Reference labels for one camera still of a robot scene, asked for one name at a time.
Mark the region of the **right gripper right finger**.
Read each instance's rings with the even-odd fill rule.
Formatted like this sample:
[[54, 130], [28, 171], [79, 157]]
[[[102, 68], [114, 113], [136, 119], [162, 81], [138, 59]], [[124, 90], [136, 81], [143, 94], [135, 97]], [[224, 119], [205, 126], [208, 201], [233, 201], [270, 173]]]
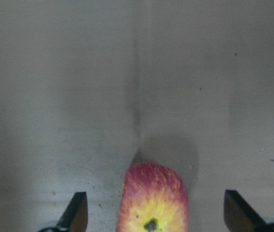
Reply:
[[274, 222], [266, 222], [236, 190], [225, 190], [223, 217], [230, 232], [274, 232]]

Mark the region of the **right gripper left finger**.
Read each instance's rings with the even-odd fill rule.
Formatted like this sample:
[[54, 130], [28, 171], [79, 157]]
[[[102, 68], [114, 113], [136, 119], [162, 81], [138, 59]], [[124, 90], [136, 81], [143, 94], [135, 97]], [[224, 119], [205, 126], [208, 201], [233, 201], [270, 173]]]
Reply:
[[54, 226], [42, 227], [40, 232], [85, 232], [88, 224], [87, 193], [76, 192]]

